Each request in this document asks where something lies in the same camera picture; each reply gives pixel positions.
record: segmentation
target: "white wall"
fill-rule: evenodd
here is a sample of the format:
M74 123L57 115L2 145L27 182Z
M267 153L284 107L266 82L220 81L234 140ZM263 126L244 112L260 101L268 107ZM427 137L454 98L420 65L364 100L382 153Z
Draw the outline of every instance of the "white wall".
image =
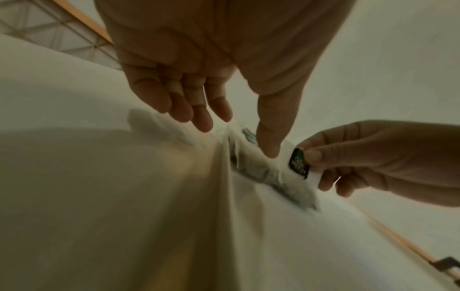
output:
M90 0L70 2L95 13ZM457 0L358 1L307 84L288 139L371 118L460 124L459 29ZM241 75L227 91L236 119L255 129L256 96ZM460 257L459 209L373 190L351 201L434 256Z

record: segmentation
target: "white fabric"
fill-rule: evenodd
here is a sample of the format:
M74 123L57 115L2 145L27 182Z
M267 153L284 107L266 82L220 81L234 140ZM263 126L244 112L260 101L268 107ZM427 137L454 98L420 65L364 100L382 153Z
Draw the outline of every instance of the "white fabric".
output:
M121 72L0 43L0 290L454 290L339 199L235 173Z

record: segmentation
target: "hand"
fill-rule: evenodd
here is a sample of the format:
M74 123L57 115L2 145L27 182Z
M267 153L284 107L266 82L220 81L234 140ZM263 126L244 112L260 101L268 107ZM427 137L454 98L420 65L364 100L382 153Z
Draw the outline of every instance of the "hand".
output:
M363 121L315 134L298 145L326 168L318 188L349 197L372 187L433 204L460 206L460 127Z
M232 118L238 67L260 95L256 132L276 157L321 53L355 0L96 0L134 93L161 113L212 129Z

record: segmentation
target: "lattice panel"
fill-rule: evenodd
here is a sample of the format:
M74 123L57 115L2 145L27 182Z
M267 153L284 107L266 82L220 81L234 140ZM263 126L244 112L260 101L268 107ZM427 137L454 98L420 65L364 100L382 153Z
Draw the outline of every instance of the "lattice panel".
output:
M121 69L112 44L48 0L0 0L0 33Z

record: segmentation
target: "black tag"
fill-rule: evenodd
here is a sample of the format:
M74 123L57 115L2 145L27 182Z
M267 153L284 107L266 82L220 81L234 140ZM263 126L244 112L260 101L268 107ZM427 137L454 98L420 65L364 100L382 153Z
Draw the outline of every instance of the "black tag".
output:
M294 149L292 152L291 158L289 160L289 168L297 174L302 175L304 179L308 177L310 165L303 161L303 151L301 149Z

